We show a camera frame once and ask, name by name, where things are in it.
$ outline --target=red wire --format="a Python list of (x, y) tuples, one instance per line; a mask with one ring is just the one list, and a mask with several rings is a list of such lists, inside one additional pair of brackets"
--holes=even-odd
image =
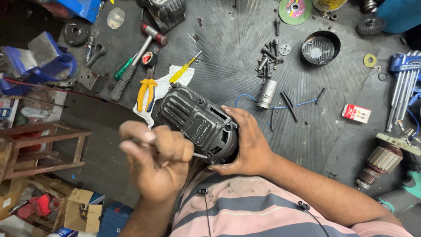
[(41, 88), (45, 88), (45, 89), (53, 90), (53, 91), (58, 91), (58, 92), (67, 92), (67, 93), (72, 93), (72, 94), (78, 94), (78, 95), (82, 95), (82, 96), (85, 96), (85, 97), (88, 97), (88, 98), (93, 98), (93, 99), (96, 99), (96, 100), (104, 101), (104, 100), (101, 100), (99, 98), (96, 98), (96, 97), (93, 97), (93, 96), (90, 96), (90, 95), (87, 95), (87, 94), (82, 94), (82, 93), (79, 93), (79, 92), (65, 91), (65, 90), (55, 89), (55, 88), (51, 88), (51, 87), (47, 87), (47, 86), (42, 86), (42, 85), (37, 85), (37, 84), (32, 84), (32, 83), (25, 83), (25, 82), (21, 82), (21, 81), (15, 81), (15, 80), (12, 80), (12, 79), (7, 78), (7, 77), (3, 77), (3, 79), (5, 79), (6, 81), (17, 83), (17, 84), (22, 84), (22, 85), (27, 85), (27, 86), (41, 87)]

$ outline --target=white cloth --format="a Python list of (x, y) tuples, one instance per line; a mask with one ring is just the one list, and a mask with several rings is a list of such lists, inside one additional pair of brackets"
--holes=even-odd
[[(155, 80), (158, 86), (155, 87), (155, 101), (152, 108), (155, 106), (157, 99), (163, 98), (167, 94), (169, 88), (171, 87), (170, 78), (181, 68), (182, 67), (180, 66), (171, 65), (170, 72), (168, 75), (162, 78), (159, 78), (158, 80)], [(177, 80), (177, 82), (183, 86), (187, 86), (192, 80), (194, 74), (195, 74), (194, 68), (189, 67), (183, 73), (183, 75)], [(149, 97), (149, 89), (146, 90), (145, 97), (143, 98), (142, 112), (137, 111), (137, 103), (135, 104), (133, 108), (133, 112), (141, 116), (142, 118), (144, 118), (145, 121), (148, 123), (148, 127), (151, 128), (154, 125), (155, 121), (151, 117), (152, 112), (147, 113), (145, 111), (146, 104), (148, 103), (148, 97)]]

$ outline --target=striped shirt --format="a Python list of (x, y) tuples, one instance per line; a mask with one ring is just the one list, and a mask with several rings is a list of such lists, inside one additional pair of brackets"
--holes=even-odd
[[(216, 236), (326, 237), (321, 226), (297, 203), (298, 196), (259, 177), (221, 176), (196, 159), (178, 202), (171, 237), (209, 236), (205, 198), (198, 189), (208, 189), (210, 232)], [(372, 221), (346, 228), (326, 220), (314, 208), (313, 214), (330, 237), (411, 237), (400, 226)]]

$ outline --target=hammer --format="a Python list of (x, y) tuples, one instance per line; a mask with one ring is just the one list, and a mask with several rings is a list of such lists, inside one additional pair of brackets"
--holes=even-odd
[(130, 79), (133, 77), (134, 72), (136, 71), (136, 65), (138, 64), (139, 60), (142, 58), (146, 49), (149, 47), (149, 44), (152, 42), (152, 39), (155, 39), (162, 46), (168, 43), (168, 38), (165, 35), (159, 33), (157, 30), (149, 26), (144, 21), (140, 22), (140, 30), (148, 34), (148, 38), (146, 38), (145, 43), (143, 44), (142, 48), (137, 53), (136, 57), (133, 59), (133, 62), (127, 66), (126, 70), (121, 76), (121, 79), (118, 81), (117, 85), (111, 92), (111, 99), (114, 101), (120, 100), (121, 95), (124, 92), (124, 89), (126, 88)]

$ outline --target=wooden stool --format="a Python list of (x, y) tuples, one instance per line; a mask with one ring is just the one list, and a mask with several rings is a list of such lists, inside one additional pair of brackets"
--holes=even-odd
[[(57, 129), (64, 129), (64, 133), (57, 133)], [(15, 140), (13, 135), (24, 134), (29, 132), (37, 132), (48, 130), (46, 136), (29, 137)], [(82, 148), (85, 142), (85, 137), (91, 135), (92, 132), (88, 130), (81, 130), (69, 127), (59, 122), (31, 124), (10, 129), (0, 130), (0, 183), (5, 179), (16, 178), (21, 176), (30, 176), (55, 170), (62, 170), (84, 165), (84, 161), (80, 161), (82, 155)], [(57, 156), (57, 151), (53, 150), (53, 142), (66, 140), (78, 137), (75, 156), (72, 163), (64, 163)], [(19, 154), (19, 149), (32, 145), (46, 143), (43, 152), (31, 154)], [(37, 161), (40, 159), (52, 159), (58, 161), (58, 164), (50, 166), (36, 166), (29, 168), (15, 169), (18, 162)]]

